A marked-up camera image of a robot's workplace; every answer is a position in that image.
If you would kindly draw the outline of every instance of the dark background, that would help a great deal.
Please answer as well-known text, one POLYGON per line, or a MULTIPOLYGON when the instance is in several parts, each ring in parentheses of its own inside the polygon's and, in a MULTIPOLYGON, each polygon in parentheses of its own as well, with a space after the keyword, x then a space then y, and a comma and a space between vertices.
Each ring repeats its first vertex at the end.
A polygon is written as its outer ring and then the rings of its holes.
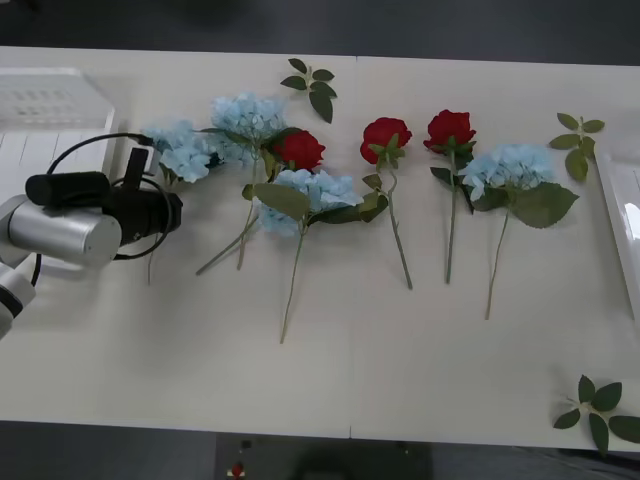
POLYGON ((640 64, 637 0, 11 2, 0 44, 640 64))
MULTIPOLYGON (((639 15, 639 0, 11 0, 0 45, 640 65, 639 15)), ((640 478, 579 452, 0 422, 3 480, 224 479, 238 458, 248 480, 286 480, 308 451, 366 480, 640 478)))

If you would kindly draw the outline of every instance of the light blue flower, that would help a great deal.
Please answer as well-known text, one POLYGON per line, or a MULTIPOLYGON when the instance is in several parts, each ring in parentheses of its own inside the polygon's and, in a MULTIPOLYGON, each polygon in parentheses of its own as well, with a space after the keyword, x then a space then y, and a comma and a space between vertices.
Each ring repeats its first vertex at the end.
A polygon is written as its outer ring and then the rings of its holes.
POLYGON ((160 163, 186 182, 206 177, 220 163, 208 135, 196 132, 188 120, 177 122, 170 129, 147 128, 142 133, 152 138, 154 148, 162 153, 160 163))
MULTIPOLYGON (((286 128, 284 102, 277 98, 258 98, 253 93, 218 97, 212 102, 211 123, 260 145, 286 128)), ((238 145, 224 134, 212 134, 210 138, 222 160, 247 163, 258 158, 252 146, 238 145)))
POLYGON ((553 180, 549 151, 537 145, 498 145, 458 173, 464 176, 463 184, 473 187, 472 201, 484 195, 485 185, 528 190, 553 180))
MULTIPOLYGON (((311 212, 319 213, 340 207, 355 206, 364 199, 353 191, 351 177, 332 177, 324 170, 313 174, 308 170, 285 170, 275 179, 276 185, 291 187, 309 197, 311 212)), ((260 221, 265 230, 289 237, 298 231, 291 217, 262 205, 260 221)))

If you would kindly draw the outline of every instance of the white table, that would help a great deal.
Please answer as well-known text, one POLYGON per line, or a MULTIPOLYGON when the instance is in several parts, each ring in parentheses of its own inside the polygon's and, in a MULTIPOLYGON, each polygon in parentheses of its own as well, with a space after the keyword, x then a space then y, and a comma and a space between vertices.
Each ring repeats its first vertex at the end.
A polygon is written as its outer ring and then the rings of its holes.
MULTIPOLYGON (((167 117, 206 124, 217 95, 289 95, 287 56, 0 48, 0 66, 74 66, 116 104, 123 128, 167 117)), ((621 380, 640 414, 640 349, 595 168, 560 183, 581 198, 555 228, 513 222, 490 321, 489 263, 502 213, 460 206, 453 283, 443 282, 449 196, 421 142, 443 108, 470 111, 477 149, 545 143, 557 111, 607 121, 606 144, 639 127, 640 69, 304 56, 331 69, 334 124, 294 95, 290 124, 327 146, 331 172, 359 178, 363 128, 378 116, 414 133, 397 210, 415 289, 409 292, 387 216, 314 228, 305 241, 284 346, 277 341, 294 241, 264 232, 245 265, 195 269, 241 229, 247 173, 187 189, 184 222, 154 263, 42 278, 39 297, 0 344, 0 418, 215 431, 591 448, 551 428, 580 374, 621 380)), ((357 188, 366 192, 364 185, 357 188)), ((612 449, 638 449, 612 440, 612 449)))

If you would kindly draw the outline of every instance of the white tray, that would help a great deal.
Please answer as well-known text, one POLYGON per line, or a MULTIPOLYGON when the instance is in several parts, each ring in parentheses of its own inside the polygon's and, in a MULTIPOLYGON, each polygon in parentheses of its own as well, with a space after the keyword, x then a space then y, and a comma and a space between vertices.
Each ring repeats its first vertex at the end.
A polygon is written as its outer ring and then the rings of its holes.
POLYGON ((637 323, 640 319, 640 146, 601 148, 596 163, 637 323))
MULTIPOLYGON (((113 105, 72 68, 0 68, 0 203, 24 193, 67 148, 114 127, 113 105)), ((58 172, 109 173, 108 142, 87 145, 58 172)))

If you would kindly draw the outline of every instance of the loose leaf sprig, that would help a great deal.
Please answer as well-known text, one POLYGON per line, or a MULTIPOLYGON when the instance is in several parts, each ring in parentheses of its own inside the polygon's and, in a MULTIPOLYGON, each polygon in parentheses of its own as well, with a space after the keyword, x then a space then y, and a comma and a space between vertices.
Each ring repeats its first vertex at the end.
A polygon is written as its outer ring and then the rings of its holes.
POLYGON ((567 113, 558 113, 558 121, 575 133, 560 135, 549 142, 549 146, 556 150, 570 150, 565 159, 567 172, 577 182, 584 182, 589 171, 587 160, 595 160, 595 145, 593 138, 587 133, 598 133, 604 128, 602 120, 580 121, 567 113))
POLYGON ((338 98, 335 90, 327 84, 327 82, 333 80, 333 73, 324 69, 313 71, 311 66, 305 65, 298 58, 290 58, 289 63, 302 75, 287 77, 280 84, 294 90, 308 91, 309 101, 313 109, 325 122, 331 123, 333 120, 331 99, 338 98))
POLYGON ((575 408, 560 415, 553 428, 565 430, 574 427, 582 413, 589 414, 591 436, 600 455, 606 456, 609 450, 609 430, 622 440, 640 443, 640 418, 627 415, 610 416, 622 398, 622 383, 610 383, 598 390, 585 375, 578 383, 578 402, 568 398, 575 408))
POLYGON ((253 194, 267 207, 273 208, 280 213, 291 217, 296 221, 300 239, 291 275, 291 288, 289 290, 289 300, 284 314, 280 343, 284 343, 289 327, 289 310, 291 299, 293 298, 293 288, 295 285, 296 271, 302 244, 305 236, 309 232, 311 225, 321 222, 328 224, 342 224, 349 222, 371 222, 375 217, 387 208, 386 198, 377 193, 370 193, 364 197, 364 202, 356 206, 340 207, 322 212, 311 211, 311 201, 307 195, 298 190, 273 183, 260 183, 254 186, 253 194))

